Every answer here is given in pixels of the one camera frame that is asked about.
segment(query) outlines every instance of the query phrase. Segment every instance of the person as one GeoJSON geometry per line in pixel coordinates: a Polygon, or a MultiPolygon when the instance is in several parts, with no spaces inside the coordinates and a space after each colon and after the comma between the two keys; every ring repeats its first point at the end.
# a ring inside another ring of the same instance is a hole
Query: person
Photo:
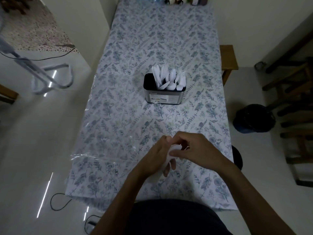
{"type": "MultiPolygon", "coordinates": [[[[129,173],[91,235],[101,234],[231,234],[207,206],[184,200],[160,199],[135,203],[144,181],[157,172],[172,144],[182,150],[170,155],[216,171],[227,184],[251,234],[295,234],[250,184],[241,171],[198,133],[162,136],[129,173]]],[[[176,161],[170,161],[172,169],[176,161]]],[[[168,164],[163,174],[170,171],[168,164]]]]}

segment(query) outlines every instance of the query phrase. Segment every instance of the clear plastic sheet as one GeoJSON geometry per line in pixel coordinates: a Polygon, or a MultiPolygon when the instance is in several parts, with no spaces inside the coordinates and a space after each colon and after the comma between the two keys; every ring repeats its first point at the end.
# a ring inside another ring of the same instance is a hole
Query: clear plastic sheet
{"type": "MultiPolygon", "coordinates": [[[[212,10],[120,0],[71,155],[66,195],[105,210],[151,146],[177,131],[204,134],[233,160],[212,10]],[[144,100],[143,78],[155,63],[186,71],[180,105],[144,100]]],[[[187,160],[177,160],[177,169],[156,184],[145,182],[136,200],[159,198],[237,209],[218,174],[187,160]]]]}

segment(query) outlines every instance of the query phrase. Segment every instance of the white tile floor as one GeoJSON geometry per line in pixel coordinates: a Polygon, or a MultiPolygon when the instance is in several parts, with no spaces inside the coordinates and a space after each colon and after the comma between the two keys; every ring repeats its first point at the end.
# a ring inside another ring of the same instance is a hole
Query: white tile floor
{"type": "MultiPolygon", "coordinates": [[[[26,54],[42,57],[36,53],[26,54]]],[[[69,54],[64,58],[74,67],[73,86],[43,97],[30,92],[30,76],[12,60],[0,56],[0,84],[4,84],[4,80],[6,86],[21,95],[13,106],[0,105],[2,234],[84,233],[85,205],[72,201],[61,211],[52,211],[49,205],[53,194],[65,191],[65,179],[71,167],[69,155],[93,79],[80,55],[69,54]],[[52,173],[45,201],[36,218],[52,173]]],[[[54,59],[49,63],[62,61],[64,59],[54,59]]],[[[277,125],[271,133],[245,135],[231,125],[234,113],[243,105],[265,104],[258,76],[252,68],[240,69],[232,73],[224,89],[232,144],[243,157],[243,173],[297,234],[311,234],[313,189],[295,185],[284,160],[280,127],[277,125]]],[[[53,205],[62,207],[67,200],[60,195],[53,205]]],[[[99,213],[89,209],[86,216],[91,214],[99,213]]],[[[218,215],[233,234],[249,234],[238,211],[223,211],[218,215]]]]}

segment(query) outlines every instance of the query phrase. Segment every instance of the trash bin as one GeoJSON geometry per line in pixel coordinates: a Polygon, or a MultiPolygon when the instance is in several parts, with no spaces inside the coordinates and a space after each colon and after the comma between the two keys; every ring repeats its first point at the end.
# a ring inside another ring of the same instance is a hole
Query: trash bin
{"type": "Polygon", "coordinates": [[[275,126],[272,111],[259,104],[248,105],[237,111],[233,125],[240,133],[264,133],[275,126]]]}

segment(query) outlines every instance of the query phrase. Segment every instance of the cutlery holder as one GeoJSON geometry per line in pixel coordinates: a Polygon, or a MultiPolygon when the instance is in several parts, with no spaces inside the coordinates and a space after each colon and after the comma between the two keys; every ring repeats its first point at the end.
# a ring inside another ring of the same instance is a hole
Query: cutlery holder
{"type": "Polygon", "coordinates": [[[158,90],[152,73],[145,75],[143,82],[143,89],[145,92],[145,100],[148,103],[160,103],[167,105],[179,105],[184,97],[184,87],[181,91],[178,90],[158,90]]]}

